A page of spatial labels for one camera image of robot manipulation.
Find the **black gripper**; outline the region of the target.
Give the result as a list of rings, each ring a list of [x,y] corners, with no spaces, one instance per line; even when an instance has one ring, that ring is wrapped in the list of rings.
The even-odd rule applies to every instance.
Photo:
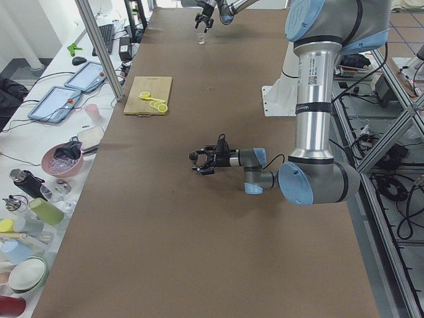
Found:
[[[198,166],[193,165],[191,169],[201,175],[211,175],[215,173],[215,167],[226,168],[239,165],[239,150],[217,150],[216,145],[206,145],[200,150],[196,150],[196,158],[206,157],[206,161]]]
[[[207,32],[209,29],[213,27],[214,19],[211,18],[213,15],[213,12],[215,10],[215,7],[217,6],[216,0],[203,0],[201,2],[203,11],[202,13],[196,14],[195,17],[195,28],[198,28],[198,26],[201,23],[205,23],[204,32]]]

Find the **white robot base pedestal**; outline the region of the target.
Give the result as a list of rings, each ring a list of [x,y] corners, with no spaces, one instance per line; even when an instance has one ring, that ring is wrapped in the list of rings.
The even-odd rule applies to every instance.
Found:
[[[272,86],[262,86],[262,104],[266,117],[294,117],[297,104],[298,57],[289,42],[280,77]]]

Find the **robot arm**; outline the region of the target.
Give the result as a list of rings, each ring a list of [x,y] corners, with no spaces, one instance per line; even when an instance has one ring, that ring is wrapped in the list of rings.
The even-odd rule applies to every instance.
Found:
[[[279,186],[295,205],[345,201],[356,194],[358,172],[336,162],[329,150],[333,69],[337,56],[377,49],[389,33],[389,1],[294,1],[285,25],[298,59],[295,148],[277,173],[266,170],[263,148],[232,149],[220,135],[216,144],[192,152],[193,170],[240,166],[251,195]],[[200,155],[206,160],[196,164]]]
[[[202,8],[202,12],[196,14],[195,28],[201,23],[205,24],[204,33],[213,27],[214,19],[213,13],[215,8],[219,10],[219,19],[223,25],[232,23],[234,16],[239,14],[242,10],[248,8],[258,0],[239,0],[228,3],[225,0],[216,1],[196,1],[196,5]]]

